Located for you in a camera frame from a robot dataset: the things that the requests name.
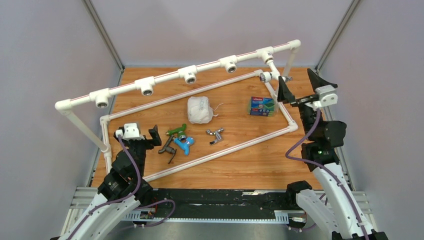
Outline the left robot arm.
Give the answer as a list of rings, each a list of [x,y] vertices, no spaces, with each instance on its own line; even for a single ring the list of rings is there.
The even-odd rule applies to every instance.
[[[153,201],[153,188],[143,178],[147,151],[162,145],[158,126],[142,135],[137,123],[126,123],[114,133],[122,149],[110,172],[75,224],[58,240],[102,240],[129,212]]]

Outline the white PVC pipe frame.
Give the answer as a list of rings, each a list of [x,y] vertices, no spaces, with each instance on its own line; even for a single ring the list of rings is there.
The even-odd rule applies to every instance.
[[[243,75],[239,75],[230,79],[222,80],[222,81],[219,81],[207,86],[203,86],[194,90],[186,91],[186,92],[176,94],[167,98],[163,98],[157,101],[153,101],[144,105],[123,110],[118,113],[104,115],[100,117],[99,119],[102,139],[100,139],[96,134],[94,134],[93,131],[91,131],[89,127],[85,125],[81,119],[79,119],[79,117],[73,112],[74,107],[80,106],[86,103],[94,102],[97,108],[104,109],[109,105],[109,99],[119,94],[138,90],[138,91],[141,91],[143,96],[151,96],[153,94],[153,87],[155,85],[162,84],[174,79],[184,79],[184,81],[187,84],[193,84],[193,82],[196,80],[196,74],[198,73],[217,69],[217,68],[225,68],[227,73],[234,73],[235,70],[237,70],[237,63],[252,60],[252,59],[261,59],[264,62],[264,64],[266,64],[267,60],[269,59],[274,60],[273,54],[276,54],[282,51],[290,50],[290,55],[286,65],[292,66],[300,46],[301,46],[301,41],[298,39],[295,39],[295,40],[288,41],[287,43],[284,43],[284,44],[280,44],[276,46],[267,46],[267,47],[263,47],[248,53],[243,53],[239,55],[230,55],[230,56],[226,56],[212,62],[202,63],[199,65],[186,66],[176,71],[165,73],[159,76],[148,76],[145,78],[137,79],[133,83],[124,84],[124,85],[116,86],[113,88],[99,89],[99,90],[90,92],[87,95],[79,96],[76,98],[59,100],[55,103],[54,107],[61,115],[66,116],[80,131],[82,131],[82,133],[85,136],[87,136],[100,149],[100,151],[103,153],[103,157],[105,160],[106,173],[109,173],[110,170],[112,169],[112,148],[109,141],[108,123],[111,120],[118,119],[118,118],[130,115],[130,114],[134,114],[137,112],[141,112],[143,110],[151,109],[153,107],[157,107],[167,103],[171,103],[186,97],[191,97],[206,91],[218,89],[220,87],[224,87],[233,83],[247,80],[249,78],[258,77],[259,74],[262,73],[263,71],[260,69],[255,70],[247,74],[243,74]],[[169,169],[151,174],[147,176],[145,180],[153,181],[153,180],[183,171],[185,169],[200,165],[202,163],[206,163],[208,161],[217,159],[219,157],[223,157],[231,153],[246,149],[248,147],[257,145],[267,140],[274,139],[284,134],[297,131],[299,126],[296,123],[296,121],[292,118],[292,116],[290,115],[286,107],[282,103],[279,103],[278,108],[288,123],[287,127],[279,129],[272,133],[268,133],[266,135],[248,140],[246,142],[237,144],[235,146],[228,147],[226,149],[214,152],[212,154],[197,158],[195,160],[177,165],[175,167],[171,167]]]

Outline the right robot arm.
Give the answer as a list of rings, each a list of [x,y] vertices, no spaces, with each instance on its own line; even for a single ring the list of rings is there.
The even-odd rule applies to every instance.
[[[286,205],[303,209],[330,240],[386,240],[386,233],[373,227],[355,200],[335,153],[335,148],[344,144],[347,125],[322,117],[322,108],[337,104],[338,85],[311,69],[307,69],[307,74],[314,93],[302,98],[295,98],[290,92],[287,76],[278,77],[277,101],[298,108],[305,131],[305,136],[285,156],[307,164],[320,182],[327,204],[306,181],[298,181],[287,186]]]

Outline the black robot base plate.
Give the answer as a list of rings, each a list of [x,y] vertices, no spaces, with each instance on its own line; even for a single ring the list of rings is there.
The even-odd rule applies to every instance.
[[[303,216],[295,195],[285,190],[183,189],[156,188],[148,193],[142,206],[164,201],[155,207],[154,217],[173,219],[275,219],[278,211]]]

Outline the white plastic faucet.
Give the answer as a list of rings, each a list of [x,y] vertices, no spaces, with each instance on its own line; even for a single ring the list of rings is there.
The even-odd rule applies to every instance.
[[[269,83],[271,80],[279,80],[279,77],[282,77],[284,82],[289,82],[293,80],[292,76],[289,76],[290,70],[292,68],[291,64],[288,64],[284,67],[283,73],[281,74],[279,70],[277,69],[276,65],[274,64],[273,59],[269,59],[265,62],[268,67],[270,68],[270,71],[261,72],[259,76],[259,80],[262,83]]]

